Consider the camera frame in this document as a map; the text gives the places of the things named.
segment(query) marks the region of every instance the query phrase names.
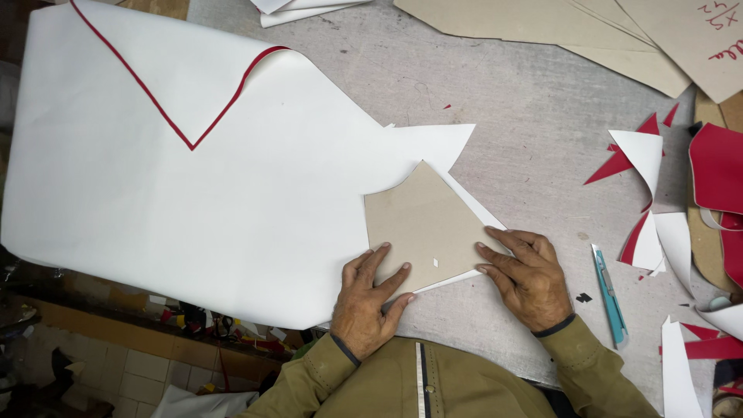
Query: white triangle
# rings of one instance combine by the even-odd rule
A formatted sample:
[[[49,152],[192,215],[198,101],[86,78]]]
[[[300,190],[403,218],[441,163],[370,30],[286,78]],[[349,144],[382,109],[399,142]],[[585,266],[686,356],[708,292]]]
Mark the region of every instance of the white triangle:
[[[658,173],[661,171],[663,157],[663,137],[641,132],[612,131],[611,137],[617,142],[629,162],[645,180],[655,199],[655,189],[658,188]]]

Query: black scrap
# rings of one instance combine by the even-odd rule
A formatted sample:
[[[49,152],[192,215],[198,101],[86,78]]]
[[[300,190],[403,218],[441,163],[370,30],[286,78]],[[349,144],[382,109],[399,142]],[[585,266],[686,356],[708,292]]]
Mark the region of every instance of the black scrap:
[[[689,134],[691,134],[692,138],[694,138],[697,132],[701,130],[702,125],[703,125],[702,122],[697,122],[697,123],[694,123],[692,126],[689,126],[687,130],[689,131]]]
[[[592,297],[590,297],[590,296],[588,296],[588,295],[587,295],[587,294],[585,294],[585,293],[581,293],[581,294],[580,294],[580,296],[577,296],[577,297],[575,298],[575,300],[579,301],[580,303],[584,303],[584,302],[590,302],[590,301],[592,301],[592,300],[593,300],[593,298],[592,298]]]

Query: floor tile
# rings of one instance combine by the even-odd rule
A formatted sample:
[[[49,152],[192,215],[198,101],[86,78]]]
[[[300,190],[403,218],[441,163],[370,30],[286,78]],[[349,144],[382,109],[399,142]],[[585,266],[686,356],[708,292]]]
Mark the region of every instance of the floor tile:
[[[157,405],[163,397],[163,382],[124,373],[121,378],[119,395],[150,405]]]
[[[169,360],[152,354],[130,350],[126,356],[125,373],[131,373],[147,379],[165,382],[168,374]]]
[[[100,389],[106,392],[119,393],[121,376],[124,374],[126,354],[129,350],[116,344],[109,344],[106,350],[106,360],[103,362]]]
[[[88,356],[85,358],[85,369],[80,375],[80,383],[91,388],[100,388],[109,345],[105,341],[91,338],[88,342]]]
[[[140,402],[137,406],[136,418],[150,418],[152,413],[157,409],[156,406]]]
[[[198,392],[198,389],[201,386],[212,381],[212,374],[213,372],[211,370],[202,369],[201,367],[196,366],[191,367],[191,373],[188,378],[188,387],[186,390],[191,393]]]
[[[186,390],[188,388],[188,377],[191,373],[191,366],[180,361],[170,361],[168,367],[168,376],[165,378],[165,389],[168,386],[173,385],[179,389]]]
[[[139,402],[129,398],[119,398],[118,405],[114,409],[114,418],[136,418]]]

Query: red edge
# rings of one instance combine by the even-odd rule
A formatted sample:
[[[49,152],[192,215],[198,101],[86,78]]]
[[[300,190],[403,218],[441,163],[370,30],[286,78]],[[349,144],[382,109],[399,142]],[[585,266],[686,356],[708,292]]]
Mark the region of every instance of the red edge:
[[[108,47],[108,49],[110,49],[111,52],[114,53],[114,55],[116,56],[116,58],[118,58],[119,61],[121,61],[121,63],[124,64],[124,66],[126,67],[126,69],[129,70],[129,73],[132,75],[132,77],[134,78],[134,80],[137,81],[137,84],[140,85],[140,87],[142,88],[142,90],[144,90],[144,92],[147,94],[147,96],[149,97],[149,99],[152,100],[152,104],[154,104],[155,107],[158,108],[158,111],[160,111],[160,114],[163,115],[163,118],[165,118],[165,121],[170,125],[171,128],[173,128],[173,131],[175,131],[176,135],[178,135],[179,137],[181,137],[181,139],[183,140],[183,142],[186,143],[186,146],[189,147],[189,149],[192,150],[192,151],[194,149],[196,149],[196,147],[209,134],[209,132],[211,132],[212,129],[214,129],[214,126],[216,126],[216,124],[222,119],[222,117],[224,116],[224,114],[227,113],[227,110],[229,110],[230,107],[232,107],[232,105],[237,101],[238,97],[240,97],[240,93],[242,93],[242,88],[245,85],[245,80],[247,79],[247,76],[250,75],[250,72],[253,70],[253,67],[255,67],[256,64],[258,64],[258,62],[260,62],[261,60],[263,60],[268,54],[271,54],[273,52],[280,51],[280,50],[285,50],[285,49],[286,50],[290,50],[290,48],[287,48],[285,46],[277,45],[277,46],[273,46],[271,48],[268,48],[267,50],[265,50],[265,51],[261,52],[260,54],[258,54],[258,56],[253,60],[253,62],[250,63],[250,66],[247,68],[247,70],[245,70],[245,74],[243,74],[242,80],[240,80],[240,84],[238,85],[237,91],[235,91],[235,94],[233,95],[233,97],[230,99],[230,101],[227,103],[227,105],[224,107],[224,109],[222,109],[222,111],[219,112],[219,115],[212,122],[212,124],[209,125],[209,127],[207,128],[207,130],[204,131],[203,134],[201,134],[201,136],[199,137],[199,139],[194,144],[191,144],[191,141],[189,141],[188,138],[186,138],[186,136],[181,132],[181,130],[178,128],[178,126],[176,126],[175,123],[170,119],[170,117],[168,116],[168,114],[165,113],[165,109],[163,109],[163,107],[160,106],[158,100],[155,99],[155,96],[152,95],[152,93],[147,88],[147,86],[145,86],[144,82],[139,78],[139,76],[137,76],[137,73],[134,72],[134,70],[126,62],[126,60],[124,59],[124,57],[122,57],[121,54],[119,54],[119,51],[117,51],[116,48],[114,48],[114,46],[111,45],[111,43],[90,23],[90,21],[88,21],[88,19],[82,14],[82,12],[80,11],[80,9],[77,7],[77,4],[75,4],[75,1],[74,0],[70,0],[70,4],[72,4],[72,7],[75,9],[75,11],[77,12],[77,14],[82,19],[82,21],[85,22],[85,24],[93,31],[93,33],[95,33],[96,36],[98,36],[98,38],[101,41],[103,41],[104,44],[106,44],[106,46]]]
[[[643,225],[645,225],[645,221],[648,218],[648,213],[649,212],[646,212],[643,217],[641,217],[640,220],[637,221],[637,224],[632,229],[632,232],[629,234],[627,243],[624,245],[622,255],[619,258],[619,261],[621,261],[622,263],[632,265],[632,261],[635,258],[635,247],[637,246],[637,238],[640,236],[640,231],[642,231]]]

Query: white paper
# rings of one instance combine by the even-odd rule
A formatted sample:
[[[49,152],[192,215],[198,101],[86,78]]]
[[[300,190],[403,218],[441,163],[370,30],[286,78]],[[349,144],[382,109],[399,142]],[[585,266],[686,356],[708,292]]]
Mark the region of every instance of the white paper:
[[[663,137],[641,132],[609,130],[611,137],[635,166],[650,189],[651,202],[655,200],[658,188],[658,174],[661,171],[663,156]]]
[[[271,46],[77,5],[192,141]],[[306,329],[330,319],[340,269],[369,246],[363,195],[420,160],[500,223],[442,174],[474,125],[383,128],[294,51],[261,61],[194,151],[69,4],[31,14],[22,71],[0,241],[26,259]],[[284,272],[288,252],[302,274]]]
[[[663,262],[663,251],[661,250],[661,243],[658,241],[658,232],[655,230],[655,218],[652,211],[648,212],[645,222],[640,227],[640,234],[637,237],[631,264],[650,271],[655,271],[656,269],[666,271],[666,264]]]
[[[733,305],[714,312],[697,312],[705,321],[722,329],[738,340],[743,340],[743,305]]]
[[[666,418],[702,418],[681,326],[666,318],[663,337],[663,411]]]
[[[295,20],[317,16],[323,13],[334,12],[335,10],[345,9],[346,7],[355,6],[357,4],[366,3],[368,1],[371,0],[356,1],[353,3],[346,2],[342,4],[333,4],[331,6],[312,7],[309,9],[275,11],[271,14],[261,13],[261,26],[263,28],[270,28],[271,26],[293,22]]]
[[[314,9],[315,7],[337,6],[348,3],[348,0],[291,0],[276,11],[284,12],[286,10]]]
[[[157,303],[158,305],[167,305],[168,298],[163,298],[162,296],[157,295],[150,295],[149,301],[152,303]]]
[[[283,332],[276,327],[272,327],[269,332],[271,333],[271,335],[273,335],[274,337],[278,338],[281,341],[284,341],[284,338],[286,338],[286,332]]]
[[[671,268],[678,280],[693,298],[692,246],[687,215],[684,212],[656,213],[653,218],[668,262],[671,263]]]

